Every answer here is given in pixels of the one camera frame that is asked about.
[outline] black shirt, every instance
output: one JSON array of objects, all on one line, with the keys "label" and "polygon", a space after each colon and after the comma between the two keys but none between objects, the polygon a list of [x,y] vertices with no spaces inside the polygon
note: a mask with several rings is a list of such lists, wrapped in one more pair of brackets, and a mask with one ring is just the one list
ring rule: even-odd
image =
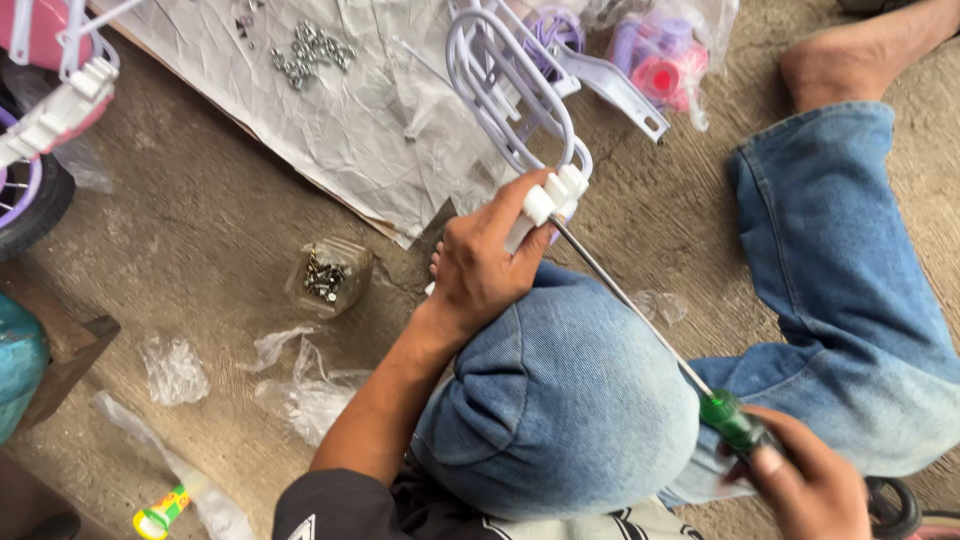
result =
[{"label": "black shirt", "polygon": [[307,473],[276,504],[274,540],[689,540],[703,537],[656,498],[612,514],[508,522],[485,516],[404,463],[388,490],[334,469]]}]

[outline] blue jeans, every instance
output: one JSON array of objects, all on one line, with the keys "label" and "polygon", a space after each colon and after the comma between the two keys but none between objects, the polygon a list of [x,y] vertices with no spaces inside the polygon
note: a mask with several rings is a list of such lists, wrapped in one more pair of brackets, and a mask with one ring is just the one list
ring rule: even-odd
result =
[{"label": "blue jeans", "polygon": [[[740,238],[784,343],[690,363],[711,387],[803,420],[864,475],[960,442],[960,359],[887,182],[893,112],[794,116],[733,154]],[[545,263],[431,398],[411,450],[507,519],[716,499],[729,462],[649,328],[595,280]],[[733,495],[751,493],[738,486]]]}]

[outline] plastic bag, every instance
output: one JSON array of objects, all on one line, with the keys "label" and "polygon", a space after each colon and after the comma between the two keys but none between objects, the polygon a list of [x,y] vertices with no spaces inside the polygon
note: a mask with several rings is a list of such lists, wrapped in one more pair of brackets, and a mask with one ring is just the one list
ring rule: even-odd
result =
[{"label": "plastic bag", "polygon": [[[315,366],[318,375],[310,379],[308,374]],[[352,369],[328,374],[320,351],[302,337],[293,380],[264,380],[256,386],[254,397],[267,412],[288,422],[307,444],[316,447],[370,373],[370,370]]]},{"label": "plastic bag", "polygon": [[[339,280],[329,273],[331,269],[339,273]],[[295,305],[316,312],[322,319],[332,319],[360,299],[370,288],[372,275],[370,250],[328,236],[300,248],[283,289]]]},{"label": "plastic bag", "polygon": [[684,320],[688,310],[686,298],[672,292],[643,290],[631,300],[648,321],[653,321],[659,314],[670,327]]},{"label": "plastic bag", "polygon": [[237,367],[244,371],[261,372],[276,364],[276,360],[280,358],[280,353],[283,352],[283,345],[287,341],[290,341],[298,335],[313,333],[315,331],[317,331],[317,329],[313,327],[296,327],[293,330],[268,333],[253,342],[253,347],[256,349],[256,363],[237,364]]},{"label": "plastic bag", "polygon": [[193,343],[153,335],[140,344],[150,399],[161,405],[194,404],[210,393],[210,381]]},{"label": "plastic bag", "polygon": [[183,487],[190,494],[192,502],[197,506],[197,514],[211,540],[253,540],[253,530],[250,528],[247,514],[240,509],[240,506],[204,473],[167,450],[160,442],[160,438],[143,420],[116,403],[107,390],[97,392],[90,399],[90,404],[113,424],[163,457],[167,467],[180,479]]},{"label": "plastic bag", "polygon": [[[43,71],[12,61],[4,62],[3,82],[24,113],[53,91],[43,80]],[[85,135],[77,135],[58,144],[52,153],[57,162],[73,176],[77,187],[100,193],[113,192],[113,182],[101,164],[100,152]]]},{"label": "plastic bag", "polygon": [[724,57],[739,0],[654,0],[616,24],[607,60],[661,112],[685,112],[709,127],[700,83],[725,73]]}]

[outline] white paper sheet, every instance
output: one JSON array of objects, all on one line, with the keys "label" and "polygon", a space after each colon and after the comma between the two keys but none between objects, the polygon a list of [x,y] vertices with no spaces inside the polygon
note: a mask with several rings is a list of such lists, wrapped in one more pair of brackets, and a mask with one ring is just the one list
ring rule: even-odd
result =
[{"label": "white paper sheet", "polygon": [[[91,1],[97,11],[117,3]],[[116,22],[311,182],[389,223],[404,248],[451,196],[469,210],[512,178],[460,98],[392,39],[445,72],[445,0],[265,0],[246,39],[235,22],[244,6],[147,0]],[[351,44],[358,58],[346,74],[320,67],[319,83],[296,92],[272,67],[270,48],[289,55],[304,19]]]}]

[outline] hand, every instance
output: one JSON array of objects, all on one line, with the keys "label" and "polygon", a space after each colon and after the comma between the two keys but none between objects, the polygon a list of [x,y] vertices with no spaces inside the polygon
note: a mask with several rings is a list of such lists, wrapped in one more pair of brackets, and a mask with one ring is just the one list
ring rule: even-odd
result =
[{"label": "hand", "polygon": [[753,454],[754,484],[783,538],[871,540],[867,486],[856,469],[796,418],[754,405],[743,409],[764,421],[796,464],[769,447]]},{"label": "hand", "polygon": [[530,291],[553,227],[530,231],[513,255],[503,246],[523,198],[534,185],[543,185],[549,172],[529,172],[501,187],[476,212],[446,223],[444,241],[430,259],[437,284],[422,305],[445,331],[466,341]]}]

